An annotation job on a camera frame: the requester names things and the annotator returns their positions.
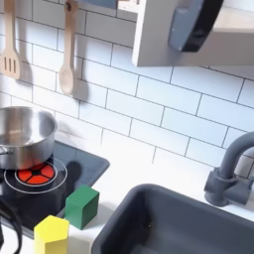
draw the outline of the toy block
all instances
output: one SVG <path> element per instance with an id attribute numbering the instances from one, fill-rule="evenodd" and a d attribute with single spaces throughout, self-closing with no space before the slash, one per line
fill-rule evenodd
<path id="1" fill-rule="evenodd" d="M 65 218 L 78 229 L 82 229 L 96 214 L 99 192 L 89 186 L 81 186 L 72 193 L 65 204 Z"/>
<path id="2" fill-rule="evenodd" d="M 69 222 L 48 216 L 35 227 L 35 254 L 66 254 Z"/>

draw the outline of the black stovetop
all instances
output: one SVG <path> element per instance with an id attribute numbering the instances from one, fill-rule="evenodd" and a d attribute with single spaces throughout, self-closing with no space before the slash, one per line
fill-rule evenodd
<path id="1" fill-rule="evenodd" d="M 91 187 L 108 167 L 105 159 L 56 142 L 53 156 L 40 166 L 0 170 L 0 198 L 19 215 L 23 233 L 33 237 L 40 221 L 48 215 L 64 216 L 65 199 L 80 185 Z"/>

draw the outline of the tile backsplash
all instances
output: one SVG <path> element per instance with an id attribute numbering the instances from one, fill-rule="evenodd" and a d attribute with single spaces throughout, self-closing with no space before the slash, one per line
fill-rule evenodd
<path id="1" fill-rule="evenodd" d="M 0 74 L 0 107 L 54 114 L 59 130 L 146 163 L 192 160 L 217 167 L 228 146 L 254 131 L 254 67 L 134 67 L 134 14 L 80 4 L 72 96 L 63 95 L 64 1 L 18 0 L 21 80 Z M 0 0 L 0 52 L 5 47 Z M 248 178 L 254 149 L 239 161 Z"/>

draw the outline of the faucet handle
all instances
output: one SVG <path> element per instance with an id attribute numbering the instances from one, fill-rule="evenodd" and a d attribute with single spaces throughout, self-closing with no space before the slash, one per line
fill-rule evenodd
<path id="1" fill-rule="evenodd" d="M 254 184 L 254 177 L 250 177 L 249 182 L 248 182 L 248 188 L 250 190 L 252 190 L 253 184 Z"/>

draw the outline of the wooden utensil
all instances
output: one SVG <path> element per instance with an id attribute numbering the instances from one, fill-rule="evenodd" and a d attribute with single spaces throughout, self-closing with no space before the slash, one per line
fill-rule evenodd
<path id="1" fill-rule="evenodd" d="M 1 56 L 2 72 L 15 79 L 20 78 L 20 56 L 15 40 L 15 0 L 4 0 L 5 50 Z"/>
<path id="2" fill-rule="evenodd" d="M 64 59 L 60 71 L 60 85 L 65 95 L 70 95 L 74 89 L 74 30 L 77 8 L 77 2 L 74 0 L 65 2 Z"/>

